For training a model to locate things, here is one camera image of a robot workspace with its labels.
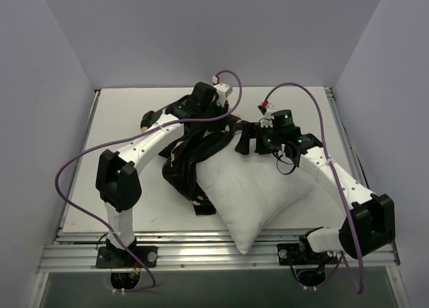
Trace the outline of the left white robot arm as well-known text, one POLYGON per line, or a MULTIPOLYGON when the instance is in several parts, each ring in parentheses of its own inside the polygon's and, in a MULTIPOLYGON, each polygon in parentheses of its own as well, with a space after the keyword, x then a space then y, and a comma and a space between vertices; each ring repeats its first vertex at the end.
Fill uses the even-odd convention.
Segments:
POLYGON ((216 131, 229 115, 227 97, 231 86, 198 82, 191 94, 148 113, 142 120, 144 135, 133 138, 117 151, 106 149, 99 156, 95 186, 105 202, 110 226, 107 246, 111 260, 120 267, 135 259, 133 207, 142 188, 139 176, 162 150, 190 134, 216 131))

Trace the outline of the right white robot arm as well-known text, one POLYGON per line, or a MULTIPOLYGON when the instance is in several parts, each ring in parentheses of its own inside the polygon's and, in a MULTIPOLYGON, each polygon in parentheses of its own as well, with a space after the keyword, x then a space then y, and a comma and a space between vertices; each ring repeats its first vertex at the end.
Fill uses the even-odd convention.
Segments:
POLYGON ((256 142, 255 153, 289 159, 294 168, 310 175, 345 210, 342 226, 320 227, 301 236, 297 247, 301 260, 314 262, 323 252, 346 252, 358 258, 395 240, 391 197, 376 195, 356 181, 325 152, 322 141, 301 132, 291 110, 274 111, 269 118, 244 124, 236 152, 248 155, 251 140, 256 142))

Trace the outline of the black floral pillowcase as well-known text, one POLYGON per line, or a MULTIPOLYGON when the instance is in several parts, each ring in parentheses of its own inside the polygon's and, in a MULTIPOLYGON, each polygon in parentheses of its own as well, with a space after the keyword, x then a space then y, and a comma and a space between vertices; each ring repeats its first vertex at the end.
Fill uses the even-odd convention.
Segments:
MULTIPOLYGON (((184 97, 158 111, 148 111, 141 119, 144 132, 160 118, 172 113, 179 119, 212 118, 225 114, 228 105, 192 102, 184 97)), ((162 167, 163 178, 192 203, 195 214, 214 215, 216 209, 197 183, 196 165, 220 152, 232 141, 235 134, 249 132, 252 123, 235 115, 212 122, 184 124, 184 135, 168 144, 159 155, 166 159, 162 167)))

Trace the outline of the white pillow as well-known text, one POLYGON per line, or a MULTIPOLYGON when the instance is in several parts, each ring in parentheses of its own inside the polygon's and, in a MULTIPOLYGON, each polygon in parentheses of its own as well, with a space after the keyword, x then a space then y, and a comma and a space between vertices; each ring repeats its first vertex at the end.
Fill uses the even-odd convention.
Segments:
POLYGON ((306 174, 282 175, 275 158, 235 151, 240 135, 221 151, 196 165, 196 182, 214 205, 241 254, 252 247, 262 229, 287 206, 313 189, 306 174))

